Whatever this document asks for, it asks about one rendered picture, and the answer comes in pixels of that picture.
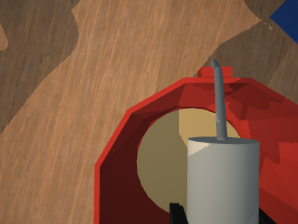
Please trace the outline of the blue open bin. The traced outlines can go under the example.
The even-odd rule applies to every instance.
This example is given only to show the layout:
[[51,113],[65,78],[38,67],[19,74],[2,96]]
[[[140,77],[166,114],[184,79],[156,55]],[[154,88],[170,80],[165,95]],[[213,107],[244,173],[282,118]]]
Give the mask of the blue open bin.
[[272,14],[272,20],[298,44],[298,0],[286,0]]

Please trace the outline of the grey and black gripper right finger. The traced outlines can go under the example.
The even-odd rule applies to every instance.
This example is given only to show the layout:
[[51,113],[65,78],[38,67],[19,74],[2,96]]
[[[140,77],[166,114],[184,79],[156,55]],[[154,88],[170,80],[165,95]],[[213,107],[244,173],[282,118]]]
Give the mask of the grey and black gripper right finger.
[[259,208],[259,224],[277,224],[263,210]]

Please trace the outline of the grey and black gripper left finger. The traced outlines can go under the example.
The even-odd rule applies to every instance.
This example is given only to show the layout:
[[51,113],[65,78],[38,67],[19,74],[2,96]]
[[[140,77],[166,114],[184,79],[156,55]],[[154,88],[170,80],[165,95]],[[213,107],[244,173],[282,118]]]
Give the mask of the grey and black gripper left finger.
[[184,208],[179,203],[169,204],[169,224],[189,224]]

